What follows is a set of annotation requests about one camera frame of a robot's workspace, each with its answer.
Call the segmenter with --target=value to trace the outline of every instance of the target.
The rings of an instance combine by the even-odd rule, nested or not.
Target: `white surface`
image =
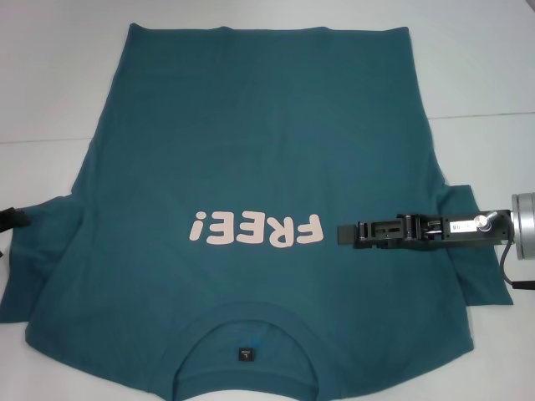
[[[442,119],[535,112],[535,13],[523,0],[2,0],[0,209],[69,193],[132,22],[148,28],[408,26],[450,184],[471,184],[482,209],[507,209],[512,193],[535,191],[535,114]],[[487,156],[476,159],[474,149]],[[0,235],[0,249],[9,237]],[[0,293],[6,262],[0,259]],[[507,259],[516,280],[535,279],[534,267],[517,261],[514,251]],[[531,400],[535,292],[512,295],[514,307],[469,308],[474,352],[359,400]],[[25,344],[23,330],[23,324],[0,325],[0,400],[159,399],[44,357]],[[196,398],[214,399],[287,398],[248,392]]]

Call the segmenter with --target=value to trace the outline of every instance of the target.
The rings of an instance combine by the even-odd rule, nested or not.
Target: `neckline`
[[[295,316],[290,311],[267,303],[267,302],[234,302],[220,307],[213,308],[189,323],[186,327],[180,329],[178,323],[172,329],[176,332],[172,343],[162,356],[160,363],[153,372],[152,379],[149,382],[148,391],[155,393],[162,397],[165,401],[173,401],[174,398],[174,382],[177,372],[180,370],[182,364],[186,360],[189,352],[208,335],[215,328],[229,323],[239,322],[244,320],[254,320],[260,322],[267,322],[282,329],[288,336],[292,337],[305,352],[310,361],[317,379],[318,392],[316,397],[310,397],[304,401],[319,401],[325,399],[340,398],[339,384],[332,363],[328,355],[324,352],[321,341],[315,334],[307,327],[307,325]],[[243,385],[239,386],[239,381],[233,380],[236,383],[234,389],[253,389],[247,388],[247,375],[243,375]],[[211,391],[229,389],[232,386],[229,383],[227,386],[216,384],[218,380],[212,380],[210,385],[206,388],[197,386],[198,393],[209,393]],[[278,393],[292,397],[292,394],[285,391],[285,386],[278,386],[277,382],[273,382],[273,378],[267,375],[265,378],[257,378],[258,391],[265,391],[269,393]]]

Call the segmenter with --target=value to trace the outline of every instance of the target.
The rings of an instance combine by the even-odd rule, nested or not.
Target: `black cable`
[[[512,245],[512,240],[515,237],[515,226],[512,224],[512,219],[507,213],[500,212],[500,216],[504,217],[507,220],[507,223],[509,225],[509,238],[507,239],[507,245],[505,245],[505,249],[503,250],[502,257],[500,258],[500,271],[502,272],[503,280],[505,280],[508,284],[512,285],[511,279],[509,279],[509,277],[507,277],[507,274],[505,274],[504,265],[505,265],[505,258]]]

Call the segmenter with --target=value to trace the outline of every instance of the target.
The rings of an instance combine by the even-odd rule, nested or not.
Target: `teal t-shirt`
[[[476,211],[448,187],[409,32],[131,25],[72,195],[27,209],[0,321],[167,401],[353,397],[473,347],[493,249],[354,250],[336,227]]]

